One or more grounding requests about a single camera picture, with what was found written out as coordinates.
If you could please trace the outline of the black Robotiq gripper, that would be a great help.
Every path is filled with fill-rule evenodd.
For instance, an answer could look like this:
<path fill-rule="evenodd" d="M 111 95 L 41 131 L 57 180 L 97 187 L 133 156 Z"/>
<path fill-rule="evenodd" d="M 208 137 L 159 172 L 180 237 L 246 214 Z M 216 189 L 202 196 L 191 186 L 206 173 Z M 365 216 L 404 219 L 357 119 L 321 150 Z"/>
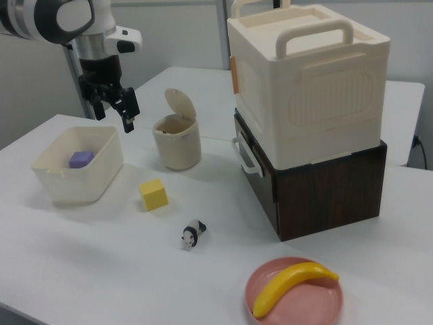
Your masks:
<path fill-rule="evenodd" d="M 108 56 L 100 60 L 79 60 L 82 75 L 78 78 L 81 94 L 94 111 L 95 118 L 100 121 L 106 117 L 102 99 L 103 93 L 109 103 L 122 119 L 125 133 L 134 130 L 133 121 L 140 113 L 139 105 L 132 87 L 123 89 L 120 84 L 122 70 L 118 56 Z"/>

